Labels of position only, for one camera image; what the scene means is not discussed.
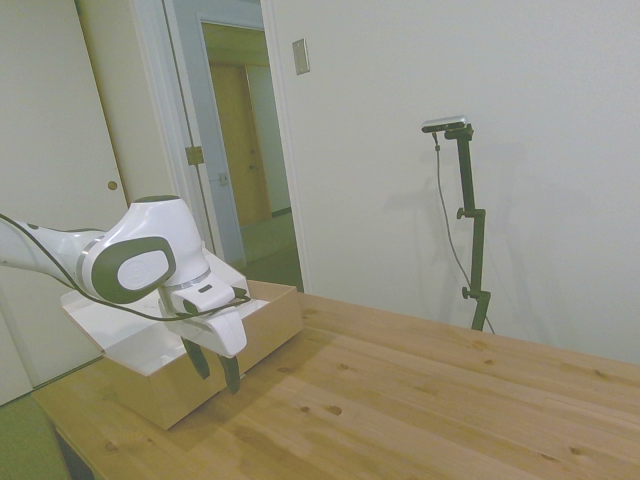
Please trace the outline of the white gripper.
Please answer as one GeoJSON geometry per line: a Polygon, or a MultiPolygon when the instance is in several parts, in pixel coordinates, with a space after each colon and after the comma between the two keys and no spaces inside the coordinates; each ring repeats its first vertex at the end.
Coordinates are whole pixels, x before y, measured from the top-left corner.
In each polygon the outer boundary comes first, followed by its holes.
{"type": "Polygon", "coordinates": [[[239,362],[235,355],[247,345],[247,337],[237,303],[248,300],[242,288],[188,288],[170,292],[161,288],[161,311],[170,317],[185,314],[167,327],[182,338],[185,351],[196,372],[206,380],[210,369],[201,349],[217,354],[228,390],[236,394],[241,385],[239,362]]]}

